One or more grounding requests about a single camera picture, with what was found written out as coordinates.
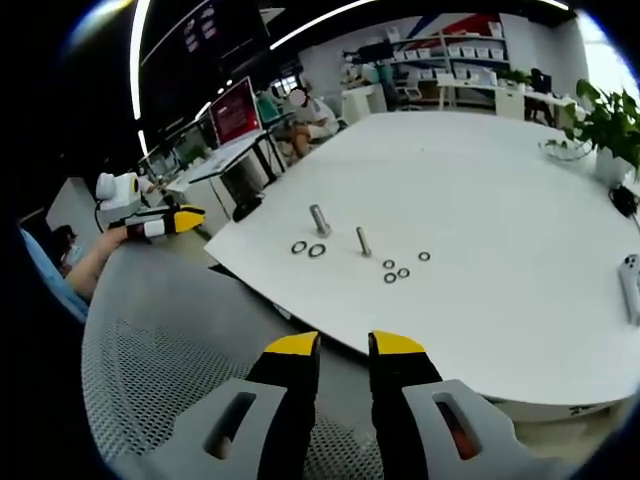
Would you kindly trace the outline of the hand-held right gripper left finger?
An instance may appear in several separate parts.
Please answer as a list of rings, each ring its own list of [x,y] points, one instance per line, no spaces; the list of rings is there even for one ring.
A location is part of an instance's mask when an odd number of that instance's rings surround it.
[[[182,412],[169,438],[124,460],[127,479],[300,479],[315,425],[317,332],[268,345],[244,379],[232,378]]]

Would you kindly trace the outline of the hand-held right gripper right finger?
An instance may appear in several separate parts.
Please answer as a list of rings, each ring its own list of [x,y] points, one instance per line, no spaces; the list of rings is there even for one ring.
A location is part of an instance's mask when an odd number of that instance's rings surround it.
[[[512,420],[460,380],[444,380],[425,349],[398,334],[368,335],[372,421],[387,479],[568,479],[540,458]]]

